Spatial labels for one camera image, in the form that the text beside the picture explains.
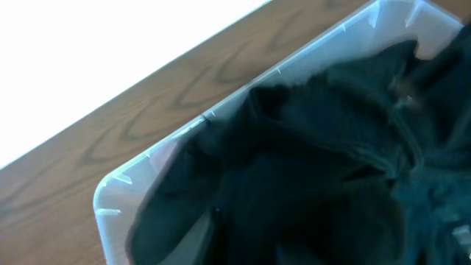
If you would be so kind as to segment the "black garment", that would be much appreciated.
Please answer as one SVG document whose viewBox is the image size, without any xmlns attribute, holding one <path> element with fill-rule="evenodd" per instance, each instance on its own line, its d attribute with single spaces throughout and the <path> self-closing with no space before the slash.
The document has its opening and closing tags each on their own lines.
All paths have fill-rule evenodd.
<svg viewBox="0 0 471 265">
<path fill-rule="evenodd" d="M 177 146 L 131 264 L 468 264 L 470 27 L 259 86 Z"/>
</svg>

